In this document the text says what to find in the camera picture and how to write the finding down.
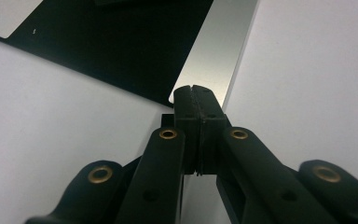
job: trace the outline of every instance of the white table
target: white table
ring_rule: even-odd
[[[292,168],[358,178],[358,1],[260,0],[225,112]],[[90,162],[141,155],[162,113],[0,43],[0,223],[49,213]],[[187,180],[182,223],[229,223],[213,176]]]

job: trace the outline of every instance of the black panel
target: black panel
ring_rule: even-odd
[[[1,41],[164,105],[212,0],[44,0]]]

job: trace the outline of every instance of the brass rivet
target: brass rivet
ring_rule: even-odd
[[[166,129],[159,132],[159,136],[163,139],[173,139],[178,135],[178,133],[173,129]]]
[[[245,139],[249,135],[248,133],[244,132],[243,130],[232,130],[230,132],[231,137],[237,138],[237,139]]]
[[[89,172],[89,182],[93,184],[102,184],[103,182],[110,179],[112,175],[113,175],[113,170],[109,166],[106,165],[97,166],[94,169],[92,169],[91,172]]]
[[[330,183],[337,183],[341,180],[341,176],[336,171],[327,166],[314,166],[312,168],[312,172],[322,180]]]

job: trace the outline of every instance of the silver strip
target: silver strip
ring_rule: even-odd
[[[42,1],[0,0],[0,37],[8,38],[13,34]]]
[[[212,90],[223,106],[256,6],[257,0],[213,1],[176,80],[171,103],[177,88],[201,85]]]

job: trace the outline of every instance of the dark object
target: dark object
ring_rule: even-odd
[[[172,106],[168,98],[212,1],[44,0],[0,41]]]
[[[285,167],[254,133],[231,127],[208,89],[174,97],[174,115],[162,116],[142,158],[86,166],[50,215],[27,224],[178,223],[183,175],[195,172],[217,175],[232,223],[358,223],[353,176],[325,161]]]

